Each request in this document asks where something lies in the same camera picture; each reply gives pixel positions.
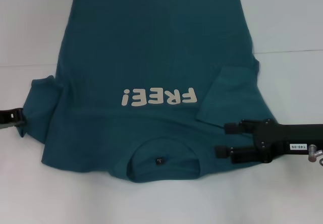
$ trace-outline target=black clamp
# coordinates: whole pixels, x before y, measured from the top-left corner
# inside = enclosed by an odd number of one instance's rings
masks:
[[[273,119],[263,121],[242,120],[239,124],[224,126],[226,134],[252,134],[253,146],[216,146],[217,158],[231,158],[232,163],[269,163],[284,154],[319,156],[310,149],[323,150],[323,125],[281,125]]]
[[[18,127],[25,124],[22,108],[0,110],[0,129]]]

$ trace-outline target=folded t-shirt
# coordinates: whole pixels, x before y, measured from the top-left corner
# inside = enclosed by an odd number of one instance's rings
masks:
[[[34,80],[20,128],[42,162],[134,182],[195,179],[251,163],[223,125],[272,118],[240,0],[73,0],[55,78]]]

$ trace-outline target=label sticker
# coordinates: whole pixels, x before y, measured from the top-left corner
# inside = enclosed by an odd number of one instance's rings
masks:
[[[307,150],[307,144],[289,144],[291,150]]]

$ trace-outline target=teal t-shirt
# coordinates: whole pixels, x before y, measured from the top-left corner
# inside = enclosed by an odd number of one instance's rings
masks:
[[[248,164],[223,125],[272,118],[240,0],[73,0],[55,78],[34,80],[20,128],[42,162],[134,182],[195,179]]]

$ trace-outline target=white table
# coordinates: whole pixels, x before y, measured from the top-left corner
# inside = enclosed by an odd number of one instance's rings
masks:
[[[323,0],[241,0],[259,88],[282,124],[323,123]],[[72,0],[0,0],[0,109],[54,74]],[[0,131],[0,223],[321,223],[323,167],[306,156],[196,181],[134,184],[40,163],[42,144]]]

